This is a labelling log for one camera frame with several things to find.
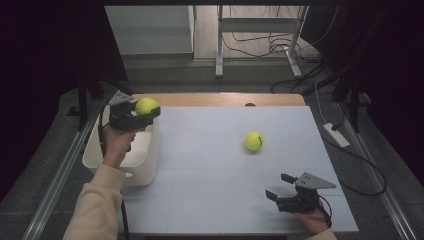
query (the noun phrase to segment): sleeve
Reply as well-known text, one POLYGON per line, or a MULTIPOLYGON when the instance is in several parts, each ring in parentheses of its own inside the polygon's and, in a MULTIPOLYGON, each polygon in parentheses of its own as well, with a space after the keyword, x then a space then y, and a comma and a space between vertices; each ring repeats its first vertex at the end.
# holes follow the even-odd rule
POLYGON ((100 165, 93 180, 84 184, 63 239, 116 240, 124 180, 121 171, 100 165))
POLYGON ((321 232, 313 237, 310 237, 306 240, 337 240, 336 236, 334 236, 333 231, 331 228, 325 230, 324 232, 321 232))

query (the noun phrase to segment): human hand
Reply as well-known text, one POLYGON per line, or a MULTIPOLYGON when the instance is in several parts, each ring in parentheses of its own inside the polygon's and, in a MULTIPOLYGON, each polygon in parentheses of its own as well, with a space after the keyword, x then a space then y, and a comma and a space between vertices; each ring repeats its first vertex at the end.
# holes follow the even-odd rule
POLYGON ((315 208, 312 212, 308 213, 291 212, 291 214, 298 217, 312 235, 321 233, 329 228, 325 216, 318 210, 318 208, 315 208))
POLYGON ((144 129, 138 129, 130 132, 123 132, 111 128, 109 124, 106 125, 103 128, 106 144, 103 164, 113 168, 119 168, 131 142, 134 141, 135 134, 143 130, 144 129))

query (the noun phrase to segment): yellow tennis ball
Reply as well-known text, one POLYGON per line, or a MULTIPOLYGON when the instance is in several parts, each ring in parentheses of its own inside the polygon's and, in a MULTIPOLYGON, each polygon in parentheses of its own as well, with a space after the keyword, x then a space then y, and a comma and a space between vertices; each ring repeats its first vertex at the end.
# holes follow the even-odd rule
POLYGON ((153 98, 142 98, 135 105, 135 113, 137 115, 148 114, 157 107, 159 104, 153 98))
POLYGON ((263 137, 260 132, 253 131, 244 137, 244 146, 252 151, 259 150, 263 144, 263 137))

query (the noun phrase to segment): power strip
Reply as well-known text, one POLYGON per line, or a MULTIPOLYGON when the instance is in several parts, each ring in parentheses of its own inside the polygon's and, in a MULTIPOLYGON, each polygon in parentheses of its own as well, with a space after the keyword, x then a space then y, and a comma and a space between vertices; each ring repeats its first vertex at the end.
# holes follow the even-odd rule
POLYGON ((343 137, 343 135, 339 132, 339 130, 333 130, 331 127, 333 127, 333 124, 327 123, 324 124, 324 129, 327 131, 328 134, 334 139, 334 141, 339 144, 340 147, 347 147, 350 145, 350 143, 346 140, 346 138, 343 137))

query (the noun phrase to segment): aluminum rail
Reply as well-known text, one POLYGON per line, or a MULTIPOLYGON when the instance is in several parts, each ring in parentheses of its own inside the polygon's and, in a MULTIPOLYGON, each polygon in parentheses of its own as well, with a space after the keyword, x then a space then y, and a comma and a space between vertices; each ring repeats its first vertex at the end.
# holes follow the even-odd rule
MULTIPOLYGON (((337 107, 339 109, 339 113, 342 112, 338 104, 337 104, 337 107)), ((374 158, 368 151, 368 148, 366 144, 364 143, 361 135, 355 132, 353 127, 350 125, 349 121, 344 120, 343 124, 345 128, 347 129, 347 132, 352 139, 351 142, 353 142, 353 145, 355 146, 356 150, 362 155, 362 157, 376 164, 374 158)), ((368 164, 365 164, 365 165, 366 165, 368 174, 371 180, 373 181, 373 184, 376 187, 376 189, 382 189, 383 182, 379 174, 370 165, 368 164)), ((390 189, 389 186, 387 186, 386 192, 383 193, 380 196, 380 198, 384 206, 386 207, 386 210, 389 213, 400 237, 403 240, 417 240, 417 237, 409 222, 408 217, 404 213, 402 207, 399 204, 399 201, 397 200, 396 196, 394 195, 393 191, 390 189)))
POLYGON ((90 133, 90 131, 93 129, 103 104, 104 102, 100 100, 93 102, 89 111, 87 123, 85 124, 84 128, 75 135, 71 146, 69 147, 65 157, 62 160, 62 163, 56 171, 55 176, 51 180, 49 188, 44 194, 40 205, 38 205, 38 208, 35 211, 35 214, 30 224, 28 225, 28 228, 25 231, 25 234, 22 239, 33 240, 39 239, 41 237, 41 234, 43 233, 47 221, 49 220, 50 215, 56 205, 57 199, 59 198, 60 193, 62 192, 63 186, 65 185, 65 182, 68 179, 69 173, 71 172, 72 167, 74 166, 74 162, 77 159, 81 147, 84 144, 84 140, 90 133))

